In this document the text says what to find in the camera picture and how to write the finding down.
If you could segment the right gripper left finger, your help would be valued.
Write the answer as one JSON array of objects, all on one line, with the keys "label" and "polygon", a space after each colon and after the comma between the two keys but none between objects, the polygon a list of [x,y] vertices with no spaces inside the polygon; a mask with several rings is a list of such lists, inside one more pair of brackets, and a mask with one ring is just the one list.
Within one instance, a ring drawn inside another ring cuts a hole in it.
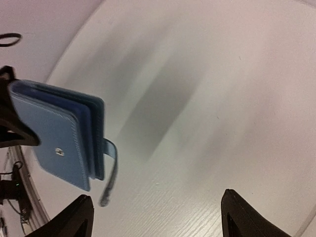
[{"label": "right gripper left finger", "polygon": [[90,237],[94,205],[90,196],[80,195],[48,223],[28,237]]}]

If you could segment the blue card holder wallet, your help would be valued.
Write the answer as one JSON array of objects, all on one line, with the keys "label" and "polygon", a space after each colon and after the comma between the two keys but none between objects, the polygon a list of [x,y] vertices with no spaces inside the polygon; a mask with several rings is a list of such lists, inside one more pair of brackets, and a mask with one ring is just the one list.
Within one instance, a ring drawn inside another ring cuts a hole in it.
[{"label": "blue card holder wallet", "polygon": [[34,152],[48,173],[90,191],[90,179],[104,180],[104,156],[114,159],[99,204],[107,206],[118,172],[118,151],[104,137],[105,104],[96,96],[30,80],[9,85],[20,120],[39,138]]}]

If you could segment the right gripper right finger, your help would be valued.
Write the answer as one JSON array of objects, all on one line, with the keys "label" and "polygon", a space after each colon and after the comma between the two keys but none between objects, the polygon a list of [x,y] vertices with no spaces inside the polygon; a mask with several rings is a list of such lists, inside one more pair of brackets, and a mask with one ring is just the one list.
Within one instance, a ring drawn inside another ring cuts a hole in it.
[{"label": "right gripper right finger", "polygon": [[226,189],[221,200],[223,237],[287,237],[235,190]]}]

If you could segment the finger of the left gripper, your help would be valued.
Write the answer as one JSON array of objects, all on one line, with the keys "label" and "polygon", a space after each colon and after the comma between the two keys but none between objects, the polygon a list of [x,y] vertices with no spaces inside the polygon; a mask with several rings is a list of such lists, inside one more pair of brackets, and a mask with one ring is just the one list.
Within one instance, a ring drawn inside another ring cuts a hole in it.
[{"label": "finger of the left gripper", "polygon": [[9,95],[9,85],[15,78],[11,66],[0,69],[0,147],[38,146],[40,140],[19,118]]}]

